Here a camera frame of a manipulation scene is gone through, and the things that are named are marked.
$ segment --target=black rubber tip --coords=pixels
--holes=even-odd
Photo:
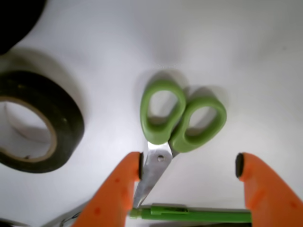
[[[244,155],[239,153],[236,158],[236,176],[237,178],[242,176],[244,168]]]
[[[139,158],[139,179],[142,179],[143,176],[143,160],[144,160],[144,155],[143,153],[140,154]]]

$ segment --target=metal scissor blade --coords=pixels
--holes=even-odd
[[[160,145],[147,142],[147,145],[148,154],[143,166],[143,176],[134,194],[133,208],[136,209],[151,192],[173,158],[168,142]]]

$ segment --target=black electrical tape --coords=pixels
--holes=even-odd
[[[30,173],[46,173],[62,167],[84,133],[84,121],[74,100],[57,84],[41,75],[15,71],[0,75],[0,102],[9,101],[34,111],[52,134],[47,154],[20,159],[0,150],[0,163]]]
[[[5,54],[34,27],[46,0],[0,1],[0,54]]]

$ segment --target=tape roll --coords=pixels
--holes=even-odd
[[[18,157],[0,144],[2,164],[23,172],[46,173],[68,161],[83,136],[84,120],[74,100],[59,85],[32,72],[4,73],[0,75],[0,102],[30,109],[51,133],[51,145],[41,157],[28,158],[26,153]]]

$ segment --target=scissor pivot screw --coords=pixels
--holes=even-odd
[[[162,161],[164,161],[164,157],[162,155],[159,155],[158,156],[158,162],[162,162]]]

